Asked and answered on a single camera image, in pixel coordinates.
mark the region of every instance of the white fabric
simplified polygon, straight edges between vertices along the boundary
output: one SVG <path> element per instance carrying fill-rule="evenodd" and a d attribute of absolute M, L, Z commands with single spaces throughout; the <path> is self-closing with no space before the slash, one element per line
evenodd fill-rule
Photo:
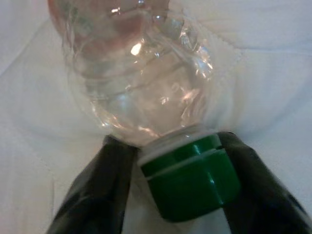
<path fill-rule="evenodd" d="M 183 0 L 240 50 L 210 124 L 236 132 L 312 215 L 310 0 Z M 0 232 L 42 234 L 103 133 L 75 105 L 44 0 L 0 2 Z M 227 234 L 222 211 L 163 221 L 139 170 L 125 234 Z"/>

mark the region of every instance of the clear plastic bottle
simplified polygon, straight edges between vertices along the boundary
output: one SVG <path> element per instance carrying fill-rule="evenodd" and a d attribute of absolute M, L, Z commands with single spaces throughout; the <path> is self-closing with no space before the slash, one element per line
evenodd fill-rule
<path fill-rule="evenodd" d="M 230 201 L 239 183 L 202 125 L 214 82 L 202 29 L 178 5 L 155 2 L 55 0 L 50 9 L 78 103 L 114 137 L 142 148 L 139 165 L 161 214 L 183 221 Z M 226 173 L 209 173 L 221 164 Z M 227 176 L 232 185 L 218 188 Z M 198 202 L 187 204 L 192 198 Z"/>

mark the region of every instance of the green bottle cap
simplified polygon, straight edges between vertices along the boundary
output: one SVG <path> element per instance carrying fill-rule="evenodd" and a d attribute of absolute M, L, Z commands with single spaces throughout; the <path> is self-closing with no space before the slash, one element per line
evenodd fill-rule
<path fill-rule="evenodd" d="M 187 221 L 223 207 L 240 183 L 217 134 L 206 136 L 141 166 L 162 217 Z"/>

